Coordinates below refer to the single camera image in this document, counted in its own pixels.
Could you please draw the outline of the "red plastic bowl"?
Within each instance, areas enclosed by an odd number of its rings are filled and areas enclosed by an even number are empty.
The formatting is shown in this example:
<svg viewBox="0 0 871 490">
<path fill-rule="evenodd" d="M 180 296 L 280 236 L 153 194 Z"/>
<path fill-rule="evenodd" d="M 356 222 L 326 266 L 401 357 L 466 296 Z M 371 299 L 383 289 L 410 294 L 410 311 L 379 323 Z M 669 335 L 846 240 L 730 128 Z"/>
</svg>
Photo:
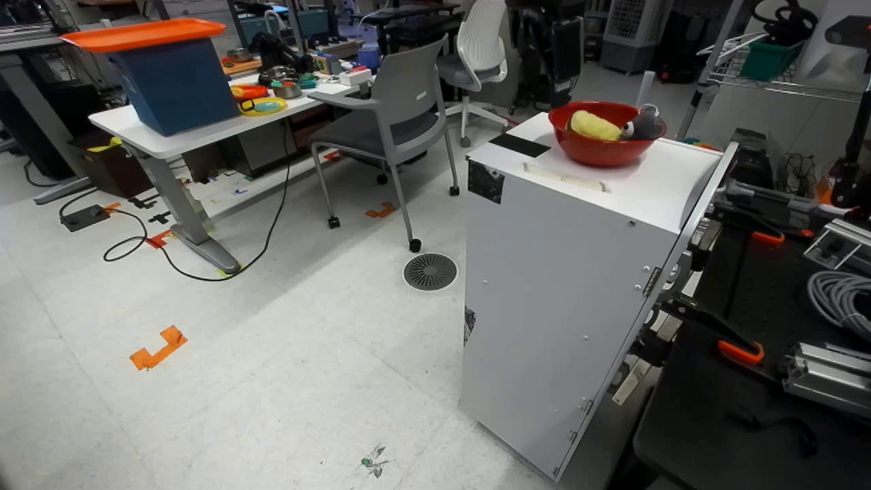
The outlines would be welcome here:
<svg viewBox="0 0 871 490">
<path fill-rule="evenodd" d="M 638 107 L 630 103 L 613 103 L 613 101 L 571 101 L 560 108 L 551 108 L 548 120 L 553 126 L 556 141 L 564 150 L 564 156 L 575 162 L 593 166 L 593 168 L 624 168 L 639 160 L 639 156 L 650 147 L 650 141 L 625 141 L 624 135 L 619 141 L 598 141 L 578 135 L 570 128 L 570 120 L 578 108 L 593 111 L 621 128 L 625 128 L 630 120 L 639 115 Z"/>
</svg>

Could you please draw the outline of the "grey bear plush toy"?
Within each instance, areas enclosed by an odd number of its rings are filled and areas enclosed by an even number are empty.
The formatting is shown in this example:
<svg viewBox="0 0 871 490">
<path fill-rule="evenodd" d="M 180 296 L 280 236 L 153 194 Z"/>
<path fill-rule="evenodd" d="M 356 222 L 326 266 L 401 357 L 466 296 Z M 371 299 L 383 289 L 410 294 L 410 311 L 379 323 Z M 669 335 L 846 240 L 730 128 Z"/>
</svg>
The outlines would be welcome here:
<svg viewBox="0 0 871 490">
<path fill-rule="evenodd" d="M 625 141 L 653 141 L 668 134 L 668 123 L 655 103 L 646 103 L 635 120 L 625 123 Z"/>
</svg>

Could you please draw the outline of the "white toy fridge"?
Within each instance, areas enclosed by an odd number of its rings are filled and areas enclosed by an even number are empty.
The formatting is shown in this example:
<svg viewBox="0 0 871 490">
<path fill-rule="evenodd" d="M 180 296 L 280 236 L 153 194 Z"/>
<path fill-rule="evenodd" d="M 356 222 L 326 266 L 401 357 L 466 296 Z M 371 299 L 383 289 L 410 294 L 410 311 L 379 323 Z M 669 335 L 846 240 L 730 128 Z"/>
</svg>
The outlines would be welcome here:
<svg viewBox="0 0 871 490">
<path fill-rule="evenodd" d="M 590 168 L 548 115 L 512 134 L 536 150 L 468 152 L 461 409 L 559 478 L 734 152 L 658 138 L 632 166 Z"/>
</svg>

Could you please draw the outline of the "grey office chair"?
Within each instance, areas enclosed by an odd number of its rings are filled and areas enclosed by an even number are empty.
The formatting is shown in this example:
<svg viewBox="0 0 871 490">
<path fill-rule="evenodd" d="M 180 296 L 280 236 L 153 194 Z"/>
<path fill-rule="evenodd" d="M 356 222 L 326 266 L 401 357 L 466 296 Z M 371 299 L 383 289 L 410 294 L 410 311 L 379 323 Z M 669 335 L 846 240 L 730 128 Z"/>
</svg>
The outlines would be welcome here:
<svg viewBox="0 0 871 490">
<path fill-rule="evenodd" d="M 447 103 L 440 92 L 438 56 L 450 37 L 440 34 L 425 47 L 393 51 L 382 60 L 368 98 L 321 94 L 317 101 L 341 107 L 342 116 L 326 123 L 311 135 L 311 156 L 326 203 L 326 225 L 337 229 L 341 218 L 326 187 L 321 152 L 326 147 L 342 156 L 375 160 L 393 180 L 405 225 L 409 251 L 420 252 L 423 240 L 413 235 L 401 166 L 425 156 L 435 141 L 453 145 L 447 130 Z M 447 150 L 450 175 L 458 175 L 455 150 Z"/>
</svg>

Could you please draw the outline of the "white office chair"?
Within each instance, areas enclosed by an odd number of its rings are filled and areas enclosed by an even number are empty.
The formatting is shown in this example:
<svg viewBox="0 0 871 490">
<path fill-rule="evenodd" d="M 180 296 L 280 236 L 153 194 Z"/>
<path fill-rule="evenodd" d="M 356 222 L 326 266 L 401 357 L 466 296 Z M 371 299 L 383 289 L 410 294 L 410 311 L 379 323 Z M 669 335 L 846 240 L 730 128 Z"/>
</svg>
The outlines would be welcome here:
<svg viewBox="0 0 871 490">
<path fill-rule="evenodd" d="M 500 21 L 506 15 L 506 0 L 474 0 L 466 19 L 455 34 L 455 51 L 438 60 L 438 77 L 462 92 L 450 115 L 461 116 L 461 145 L 468 147 L 468 120 L 481 116 L 500 128 L 508 126 L 506 116 L 476 103 L 474 94 L 488 83 L 499 83 L 508 73 L 506 47 L 500 37 Z"/>
</svg>

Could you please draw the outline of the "white office desk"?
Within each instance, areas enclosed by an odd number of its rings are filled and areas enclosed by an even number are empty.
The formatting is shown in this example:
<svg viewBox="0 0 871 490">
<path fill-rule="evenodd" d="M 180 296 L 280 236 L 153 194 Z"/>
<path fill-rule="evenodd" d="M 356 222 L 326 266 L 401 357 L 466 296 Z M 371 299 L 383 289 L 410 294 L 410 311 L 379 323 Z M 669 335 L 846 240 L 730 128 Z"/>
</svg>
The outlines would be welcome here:
<svg viewBox="0 0 871 490">
<path fill-rule="evenodd" d="M 312 89 L 291 98 L 282 108 L 266 115 L 236 115 L 217 120 L 193 130 L 180 130 L 172 135 L 156 134 L 144 126 L 134 107 L 103 108 L 89 116 L 89 123 L 122 141 L 122 147 L 141 162 L 153 187 L 161 194 L 163 203 L 175 214 L 172 232 L 205 260 L 220 273 L 240 275 L 243 263 L 210 235 L 210 214 L 193 198 L 193 194 L 178 180 L 172 162 L 185 152 L 233 138 L 272 123 L 285 123 L 308 108 L 318 108 L 326 94 L 351 94 L 355 86 L 334 82 L 333 77 L 318 78 Z"/>
</svg>

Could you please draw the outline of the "orange floor tape marker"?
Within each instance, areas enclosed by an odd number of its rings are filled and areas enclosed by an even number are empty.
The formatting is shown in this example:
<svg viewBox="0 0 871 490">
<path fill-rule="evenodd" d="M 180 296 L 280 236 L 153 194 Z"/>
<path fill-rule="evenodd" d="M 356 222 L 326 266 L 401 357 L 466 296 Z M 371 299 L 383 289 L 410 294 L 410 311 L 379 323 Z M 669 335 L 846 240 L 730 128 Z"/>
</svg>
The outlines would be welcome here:
<svg viewBox="0 0 871 490">
<path fill-rule="evenodd" d="M 189 342 L 185 333 L 180 327 L 167 327 L 161 333 L 161 345 L 157 349 L 138 349 L 131 354 L 131 364 L 137 371 L 153 371 L 161 362 L 167 362 L 178 349 Z"/>
</svg>

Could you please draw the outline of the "blue bin orange lid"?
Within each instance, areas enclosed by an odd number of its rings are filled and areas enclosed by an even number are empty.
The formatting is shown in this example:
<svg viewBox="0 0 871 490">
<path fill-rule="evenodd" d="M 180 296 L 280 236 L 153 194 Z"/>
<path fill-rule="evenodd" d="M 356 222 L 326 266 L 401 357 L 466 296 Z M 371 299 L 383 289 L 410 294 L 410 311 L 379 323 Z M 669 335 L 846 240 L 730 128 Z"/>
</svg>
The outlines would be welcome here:
<svg viewBox="0 0 871 490">
<path fill-rule="evenodd" d="M 224 21 L 178 15 L 65 33 L 62 41 L 103 54 L 138 120 L 172 135 L 240 115 L 213 47 L 224 33 Z"/>
</svg>

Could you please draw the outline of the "orange handled black clamp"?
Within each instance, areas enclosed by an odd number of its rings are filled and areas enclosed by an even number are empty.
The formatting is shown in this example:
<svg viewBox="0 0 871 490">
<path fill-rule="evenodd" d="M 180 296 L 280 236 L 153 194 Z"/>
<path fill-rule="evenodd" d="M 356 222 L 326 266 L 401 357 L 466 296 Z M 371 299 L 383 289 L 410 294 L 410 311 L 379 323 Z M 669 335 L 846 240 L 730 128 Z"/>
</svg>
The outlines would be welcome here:
<svg viewBox="0 0 871 490">
<path fill-rule="evenodd" d="M 692 322 L 698 327 L 707 327 L 717 333 L 717 350 L 742 368 L 760 368 L 766 362 L 766 345 L 760 339 L 751 339 L 738 327 L 732 327 L 725 316 L 703 307 L 692 296 L 669 296 L 662 303 L 662 311 Z"/>
</svg>

